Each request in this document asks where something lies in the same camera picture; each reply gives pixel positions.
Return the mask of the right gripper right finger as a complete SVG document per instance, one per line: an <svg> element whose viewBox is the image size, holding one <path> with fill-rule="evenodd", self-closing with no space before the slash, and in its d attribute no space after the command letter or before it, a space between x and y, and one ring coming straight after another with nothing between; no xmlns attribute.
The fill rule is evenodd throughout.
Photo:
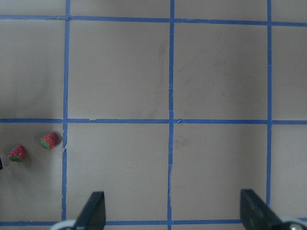
<svg viewBox="0 0 307 230"><path fill-rule="evenodd" d="M279 230L283 225L252 189L240 191L240 219L246 230Z"/></svg>

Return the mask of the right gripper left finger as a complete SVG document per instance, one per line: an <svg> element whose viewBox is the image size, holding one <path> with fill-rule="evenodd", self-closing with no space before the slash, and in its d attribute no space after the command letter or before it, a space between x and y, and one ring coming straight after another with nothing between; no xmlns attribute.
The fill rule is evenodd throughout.
<svg viewBox="0 0 307 230"><path fill-rule="evenodd" d="M92 192L74 224L75 230L103 230L106 224L104 192Z"/></svg>

